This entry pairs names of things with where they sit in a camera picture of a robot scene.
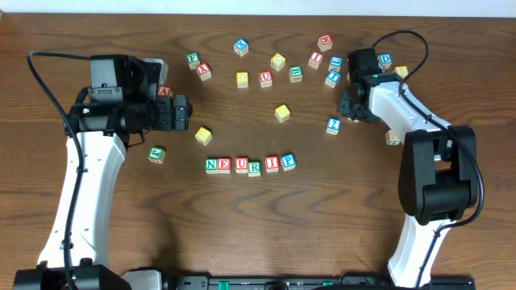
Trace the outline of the green N wooden block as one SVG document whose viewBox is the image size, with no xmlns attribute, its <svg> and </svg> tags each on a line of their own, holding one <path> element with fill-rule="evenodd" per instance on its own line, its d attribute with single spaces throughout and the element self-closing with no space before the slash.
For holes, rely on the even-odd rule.
<svg viewBox="0 0 516 290">
<path fill-rule="evenodd" d="M 218 160 L 212 159 L 212 158 L 206 159 L 205 171 L 207 174 L 217 174 L 218 173 Z"/>
</svg>

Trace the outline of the red E wooden block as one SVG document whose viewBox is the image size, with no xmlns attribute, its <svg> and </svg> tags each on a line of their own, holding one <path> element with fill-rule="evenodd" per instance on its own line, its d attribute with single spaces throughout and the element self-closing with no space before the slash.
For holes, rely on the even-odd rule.
<svg viewBox="0 0 516 290">
<path fill-rule="evenodd" d="M 218 171 L 218 174 L 229 174 L 231 172 L 231 159 L 230 158 L 218 158 L 217 159 L 217 171 Z"/>
</svg>

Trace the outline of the red u block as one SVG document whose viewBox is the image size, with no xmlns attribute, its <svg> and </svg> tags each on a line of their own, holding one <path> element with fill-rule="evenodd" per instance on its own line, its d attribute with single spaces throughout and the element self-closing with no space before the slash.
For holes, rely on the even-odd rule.
<svg viewBox="0 0 516 290">
<path fill-rule="evenodd" d="M 247 174 L 249 169 L 248 157 L 237 157 L 235 159 L 235 171 L 239 174 Z"/>
<path fill-rule="evenodd" d="M 260 87 L 267 88 L 273 85 L 273 74 L 271 71 L 262 71 L 259 73 Z"/>
</svg>

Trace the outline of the blue P wooden block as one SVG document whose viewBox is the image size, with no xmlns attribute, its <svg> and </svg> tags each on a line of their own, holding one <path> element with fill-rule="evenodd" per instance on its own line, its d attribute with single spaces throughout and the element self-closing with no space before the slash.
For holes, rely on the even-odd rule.
<svg viewBox="0 0 516 290">
<path fill-rule="evenodd" d="M 281 157 L 281 167 L 284 171 L 292 170 L 296 168 L 297 161 L 294 154 L 289 153 Z"/>
</svg>

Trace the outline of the green R wooden block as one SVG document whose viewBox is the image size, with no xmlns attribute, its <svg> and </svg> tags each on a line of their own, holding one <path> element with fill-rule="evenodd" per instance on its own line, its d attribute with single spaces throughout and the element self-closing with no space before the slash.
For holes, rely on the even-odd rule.
<svg viewBox="0 0 516 290">
<path fill-rule="evenodd" d="M 248 176 L 260 176 L 261 175 L 261 162 L 260 161 L 251 161 L 248 164 Z"/>
</svg>

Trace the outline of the red i block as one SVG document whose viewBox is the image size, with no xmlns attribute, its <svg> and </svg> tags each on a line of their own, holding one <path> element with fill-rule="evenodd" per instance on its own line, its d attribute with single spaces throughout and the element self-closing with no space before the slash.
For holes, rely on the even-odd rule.
<svg viewBox="0 0 516 290">
<path fill-rule="evenodd" d="M 278 172 L 280 167 L 279 157 L 277 155 L 267 156 L 265 158 L 265 169 L 267 173 Z"/>
<path fill-rule="evenodd" d="M 311 68 L 318 69 L 320 64 L 323 62 L 323 55 L 319 52 L 312 52 L 310 54 L 308 65 Z"/>
</svg>

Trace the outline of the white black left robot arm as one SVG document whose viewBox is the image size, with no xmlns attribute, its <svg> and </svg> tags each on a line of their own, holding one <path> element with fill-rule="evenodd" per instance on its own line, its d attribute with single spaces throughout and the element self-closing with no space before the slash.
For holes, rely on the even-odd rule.
<svg viewBox="0 0 516 290">
<path fill-rule="evenodd" d="M 15 289 L 174 289 L 153 267 L 118 275 L 109 268 L 109 222 L 114 186 L 133 134 L 185 131 L 193 107 L 165 86 L 168 65 L 110 54 L 87 57 L 91 84 L 65 111 L 40 75 L 42 90 L 64 121 L 67 168 L 60 203 L 33 269 L 19 270 Z"/>
</svg>

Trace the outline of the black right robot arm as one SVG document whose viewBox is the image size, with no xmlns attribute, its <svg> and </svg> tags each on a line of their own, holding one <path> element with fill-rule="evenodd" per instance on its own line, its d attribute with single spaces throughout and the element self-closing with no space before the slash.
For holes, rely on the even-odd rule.
<svg viewBox="0 0 516 290">
<path fill-rule="evenodd" d="M 427 109 L 395 72 L 382 70 L 374 48 L 347 56 L 350 87 L 338 111 L 359 122 L 383 121 L 400 139 L 397 183 L 406 213 L 402 234 L 387 269 L 399 288 L 431 282 L 431 268 L 450 229 L 464 224 L 478 198 L 476 136 Z"/>
</svg>

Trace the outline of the red A wooden block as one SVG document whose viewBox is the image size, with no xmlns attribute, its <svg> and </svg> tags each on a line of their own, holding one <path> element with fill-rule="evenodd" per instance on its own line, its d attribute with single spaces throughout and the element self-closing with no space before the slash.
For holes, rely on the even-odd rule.
<svg viewBox="0 0 516 290">
<path fill-rule="evenodd" d="M 169 85 L 159 85 L 157 90 L 157 95 L 159 97 L 172 97 L 173 96 L 173 88 Z"/>
</svg>

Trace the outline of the blue 2 wooden block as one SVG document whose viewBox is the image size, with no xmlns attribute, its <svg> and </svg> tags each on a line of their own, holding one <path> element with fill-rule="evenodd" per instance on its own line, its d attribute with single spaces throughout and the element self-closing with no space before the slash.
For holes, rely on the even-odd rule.
<svg viewBox="0 0 516 290">
<path fill-rule="evenodd" d="M 342 121 L 338 118 L 329 118 L 327 122 L 326 133 L 329 135 L 337 135 L 342 126 Z"/>
</svg>

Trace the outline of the blue T wooden block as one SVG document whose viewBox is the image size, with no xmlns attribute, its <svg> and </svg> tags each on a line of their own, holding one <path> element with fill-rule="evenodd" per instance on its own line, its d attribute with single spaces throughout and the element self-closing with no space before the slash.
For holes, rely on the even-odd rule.
<svg viewBox="0 0 516 290">
<path fill-rule="evenodd" d="M 339 72 L 332 69 L 326 76 L 325 85 L 329 86 L 330 88 L 334 88 L 339 83 L 341 77 L 342 75 Z"/>
</svg>

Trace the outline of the yellow G wooden block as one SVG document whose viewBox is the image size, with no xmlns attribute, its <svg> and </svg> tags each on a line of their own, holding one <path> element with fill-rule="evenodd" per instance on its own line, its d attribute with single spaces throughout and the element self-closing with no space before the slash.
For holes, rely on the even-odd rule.
<svg viewBox="0 0 516 290">
<path fill-rule="evenodd" d="M 213 135 L 211 131 L 206 129 L 205 127 L 200 127 L 195 134 L 195 139 L 204 146 L 207 146 L 208 143 L 212 140 L 212 138 Z"/>
</svg>

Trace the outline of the red X wooden block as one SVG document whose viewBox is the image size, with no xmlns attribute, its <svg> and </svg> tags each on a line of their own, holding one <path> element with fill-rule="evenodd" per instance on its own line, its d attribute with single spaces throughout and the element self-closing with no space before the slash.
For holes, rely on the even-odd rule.
<svg viewBox="0 0 516 290">
<path fill-rule="evenodd" d="M 210 66 L 206 62 L 200 63 L 195 70 L 202 81 L 206 81 L 212 77 Z"/>
</svg>

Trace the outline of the blue L wooden block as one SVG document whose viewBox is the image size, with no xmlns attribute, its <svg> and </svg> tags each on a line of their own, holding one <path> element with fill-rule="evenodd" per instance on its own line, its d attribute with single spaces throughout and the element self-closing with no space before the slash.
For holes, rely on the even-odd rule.
<svg viewBox="0 0 516 290">
<path fill-rule="evenodd" d="M 331 56 L 329 61 L 328 70 L 339 72 L 343 67 L 343 58 L 340 56 Z"/>
</svg>

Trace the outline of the green F wooden block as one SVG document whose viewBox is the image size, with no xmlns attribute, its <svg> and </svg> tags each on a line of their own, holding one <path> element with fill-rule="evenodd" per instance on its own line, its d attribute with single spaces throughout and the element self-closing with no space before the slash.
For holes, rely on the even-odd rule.
<svg viewBox="0 0 516 290">
<path fill-rule="evenodd" d="M 186 59 L 190 69 L 195 69 L 200 65 L 200 58 L 197 52 L 191 52 L 187 54 Z"/>
</svg>

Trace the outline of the green J wooden block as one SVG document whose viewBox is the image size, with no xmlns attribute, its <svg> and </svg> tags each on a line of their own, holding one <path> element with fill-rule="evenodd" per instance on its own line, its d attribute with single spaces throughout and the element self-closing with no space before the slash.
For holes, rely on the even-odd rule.
<svg viewBox="0 0 516 290">
<path fill-rule="evenodd" d="M 164 162 L 164 158 L 166 156 L 166 152 L 162 147 L 151 147 L 148 153 L 148 159 L 153 163 L 162 164 Z"/>
</svg>

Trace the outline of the blue D block upper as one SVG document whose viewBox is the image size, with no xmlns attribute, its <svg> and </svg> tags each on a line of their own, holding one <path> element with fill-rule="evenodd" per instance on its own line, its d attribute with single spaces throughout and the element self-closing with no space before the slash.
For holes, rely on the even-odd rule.
<svg viewBox="0 0 516 290">
<path fill-rule="evenodd" d="M 393 63 L 393 58 L 390 53 L 381 53 L 377 56 L 378 64 L 382 70 L 389 69 Z"/>
</svg>

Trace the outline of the yellow 8 wooden block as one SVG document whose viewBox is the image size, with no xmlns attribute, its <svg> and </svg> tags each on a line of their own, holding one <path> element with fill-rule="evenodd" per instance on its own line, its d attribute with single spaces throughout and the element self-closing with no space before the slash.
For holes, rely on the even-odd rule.
<svg viewBox="0 0 516 290">
<path fill-rule="evenodd" d="M 401 78 L 405 78 L 409 75 L 409 70 L 405 65 L 396 66 L 393 71 Z"/>
</svg>

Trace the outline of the green B wooden block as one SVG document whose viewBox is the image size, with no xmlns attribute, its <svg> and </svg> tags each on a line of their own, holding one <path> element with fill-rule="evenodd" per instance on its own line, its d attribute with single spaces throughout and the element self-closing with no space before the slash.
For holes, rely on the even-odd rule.
<svg viewBox="0 0 516 290">
<path fill-rule="evenodd" d="M 289 79 L 291 82 L 299 82 L 302 78 L 303 70 L 301 65 L 295 65 L 289 68 Z"/>
</svg>

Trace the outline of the red block far top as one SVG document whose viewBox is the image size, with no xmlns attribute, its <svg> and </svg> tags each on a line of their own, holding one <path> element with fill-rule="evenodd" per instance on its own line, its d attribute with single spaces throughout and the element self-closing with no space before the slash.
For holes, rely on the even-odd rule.
<svg viewBox="0 0 516 290">
<path fill-rule="evenodd" d="M 328 51 L 332 48 L 334 43 L 333 38 L 329 35 L 321 35 L 318 37 L 318 48 L 321 52 Z"/>
</svg>

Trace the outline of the yellow block left middle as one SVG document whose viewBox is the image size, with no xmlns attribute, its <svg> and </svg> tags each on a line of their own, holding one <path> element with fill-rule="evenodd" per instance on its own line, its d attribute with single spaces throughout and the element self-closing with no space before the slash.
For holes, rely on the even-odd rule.
<svg viewBox="0 0 516 290">
<path fill-rule="evenodd" d="M 249 75 L 248 72 L 237 72 L 236 73 L 236 83 L 237 87 L 247 88 L 249 86 Z"/>
</svg>

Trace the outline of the yellow Q wooden block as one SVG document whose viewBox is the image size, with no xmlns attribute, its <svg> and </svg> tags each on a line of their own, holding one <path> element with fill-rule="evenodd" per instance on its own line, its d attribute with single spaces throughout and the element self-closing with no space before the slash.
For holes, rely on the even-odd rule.
<svg viewBox="0 0 516 290">
<path fill-rule="evenodd" d="M 278 106 L 275 110 L 275 116 L 279 122 L 284 122 L 289 119 L 291 112 L 286 104 Z"/>
</svg>

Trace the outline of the blue X wooden block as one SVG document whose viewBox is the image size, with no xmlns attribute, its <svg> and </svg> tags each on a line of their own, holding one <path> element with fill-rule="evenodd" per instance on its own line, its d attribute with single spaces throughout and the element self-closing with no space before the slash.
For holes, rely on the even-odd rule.
<svg viewBox="0 0 516 290">
<path fill-rule="evenodd" d="M 238 39 L 234 42 L 234 51 L 240 57 L 245 56 L 249 52 L 249 43 L 245 39 Z"/>
</svg>

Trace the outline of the yellow block upper centre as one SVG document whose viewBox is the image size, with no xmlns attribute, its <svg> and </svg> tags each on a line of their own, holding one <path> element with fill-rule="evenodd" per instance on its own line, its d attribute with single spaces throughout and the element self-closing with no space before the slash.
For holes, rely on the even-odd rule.
<svg viewBox="0 0 516 290">
<path fill-rule="evenodd" d="M 270 62 L 271 67 L 277 72 L 281 71 L 285 67 L 285 63 L 286 58 L 279 52 L 271 58 Z"/>
</svg>

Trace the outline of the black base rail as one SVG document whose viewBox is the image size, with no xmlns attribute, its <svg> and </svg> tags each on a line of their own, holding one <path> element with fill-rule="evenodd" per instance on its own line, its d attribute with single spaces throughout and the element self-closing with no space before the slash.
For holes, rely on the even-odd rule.
<svg viewBox="0 0 516 290">
<path fill-rule="evenodd" d="M 323 278 L 209 278 L 206 276 L 162 276 L 162 286 L 155 284 L 144 286 L 144 282 L 136 282 L 136 272 L 129 272 L 131 278 L 124 279 L 132 289 L 176 289 L 176 290 L 310 290 L 310 289 L 431 289 L 431 290 L 475 290 L 474 279 L 470 278 L 437 278 L 421 288 L 403 288 L 395 286 L 384 276 L 345 275 L 338 279 Z"/>
</svg>

